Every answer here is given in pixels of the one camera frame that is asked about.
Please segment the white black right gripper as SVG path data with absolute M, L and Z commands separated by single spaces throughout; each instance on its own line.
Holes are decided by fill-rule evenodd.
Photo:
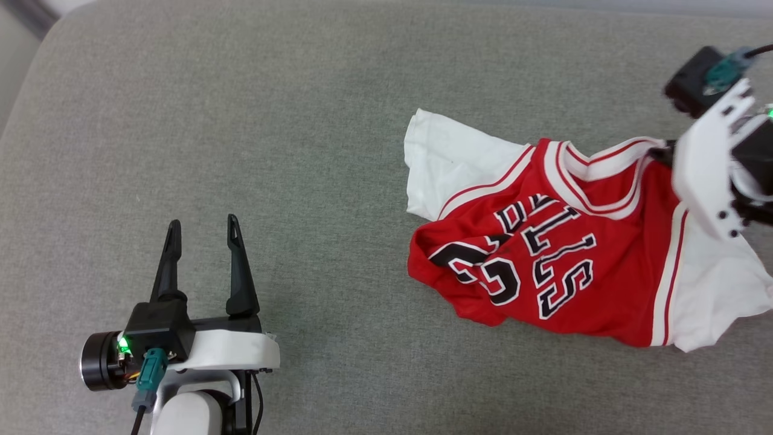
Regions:
M 673 189 L 709 235 L 734 239 L 751 223 L 772 223 L 771 129 L 771 107 L 756 107 L 743 78 L 649 156 L 673 168 Z

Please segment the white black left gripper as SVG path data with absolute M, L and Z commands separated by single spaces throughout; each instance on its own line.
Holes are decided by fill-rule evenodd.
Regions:
M 212 382 L 227 379 L 230 372 L 259 372 L 281 366 L 281 351 L 274 336 L 264 333 L 259 318 L 252 317 L 260 312 L 260 305 L 242 231 L 234 214 L 228 215 L 227 245 L 231 262 L 226 313 L 230 317 L 250 318 L 193 320 L 196 334 L 190 355 L 185 360 L 169 356 L 163 386 Z M 181 223 L 172 220 L 158 262 L 151 303 L 172 300 L 187 303 L 187 295 L 178 287 L 181 254 Z M 95 392 L 122 389 L 138 374 L 145 353 L 122 331 L 92 334 L 81 350 L 81 380 Z

